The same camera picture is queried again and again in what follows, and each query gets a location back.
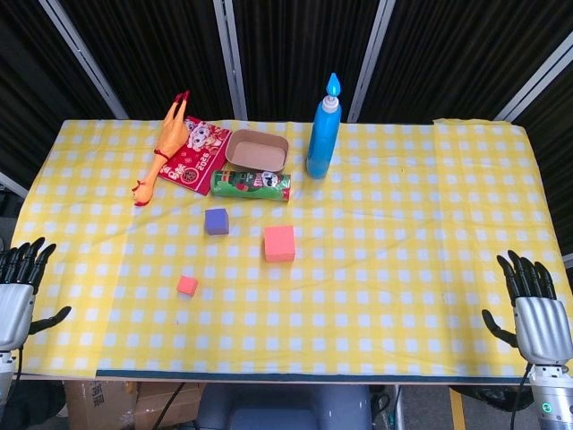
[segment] pink foam block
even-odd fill
[[[177,291],[192,296],[197,289],[197,283],[197,279],[182,275],[177,284]]]
[[[264,236],[267,262],[292,262],[295,259],[293,226],[266,227]]]

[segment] purple foam block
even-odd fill
[[[228,235],[229,216],[226,209],[207,209],[205,211],[205,230],[208,235]]]

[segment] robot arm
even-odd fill
[[[516,334],[505,331],[483,309],[482,317],[496,338],[518,348],[533,365],[529,382],[543,430],[573,430],[573,379],[565,364],[573,358],[573,341],[565,307],[557,300],[552,277],[545,267],[508,252],[513,266],[498,255],[509,299],[513,306]]]
[[[21,349],[29,334],[61,322],[72,309],[66,306],[51,318],[31,321],[47,259],[56,249],[52,244],[38,255],[44,241],[41,237],[0,255],[0,421],[14,373],[12,351]]]

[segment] blue bottle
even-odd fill
[[[337,74],[330,76],[326,87],[328,95],[319,103],[312,125],[311,143],[306,158],[306,170],[315,179],[322,179],[329,171],[332,152],[337,142],[342,108],[338,103],[340,82]]]

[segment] orange rubber chicken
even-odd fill
[[[137,186],[132,189],[135,206],[145,206],[150,202],[159,171],[189,139],[189,130],[187,130],[183,121],[188,99],[189,90],[185,93],[177,94],[173,105],[171,105],[165,119],[161,123],[161,133],[159,134],[158,144],[153,151],[155,155],[153,156],[150,172],[145,179],[137,181]],[[181,106],[177,111],[177,116],[175,116],[179,101],[181,101]]]

